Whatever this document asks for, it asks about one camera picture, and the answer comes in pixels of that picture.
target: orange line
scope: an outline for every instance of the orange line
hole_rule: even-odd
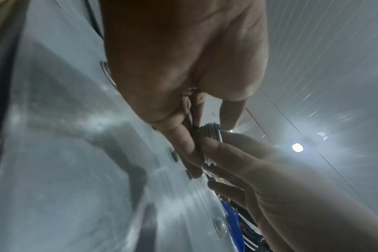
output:
[[[268,134],[265,133],[265,131],[263,130],[263,128],[258,124],[257,120],[254,118],[254,116],[248,111],[248,109],[246,108],[246,111],[247,113],[251,116],[251,118],[254,120],[254,122],[257,124],[257,126],[261,129],[261,131],[264,133],[264,135],[268,138],[269,142],[272,143],[271,139],[269,138]]]

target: hand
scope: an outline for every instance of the hand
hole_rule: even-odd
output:
[[[204,157],[189,133],[206,93],[235,127],[268,58],[264,0],[101,0],[108,64],[117,88],[174,146],[193,177]]]
[[[241,134],[204,138],[218,166],[204,167],[235,185],[209,188],[246,208],[276,252],[378,251],[378,218],[314,170]]]

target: blue object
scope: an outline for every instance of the blue object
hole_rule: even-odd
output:
[[[244,252],[244,239],[242,230],[239,227],[239,214],[238,212],[234,211],[225,201],[221,201],[221,204],[228,213],[228,217],[226,219],[228,221],[229,233],[231,234],[231,237],[239,252]]]

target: ceiling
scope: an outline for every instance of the ceiling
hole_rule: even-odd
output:
[[[378,0],[267,0],[267,13],[269,63],[249,112],[378,215]]]

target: bright light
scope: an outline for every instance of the bright light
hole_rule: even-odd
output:
[[[293,144],[292,148],[295,152],[304,151],[304,147],[301,144]]]

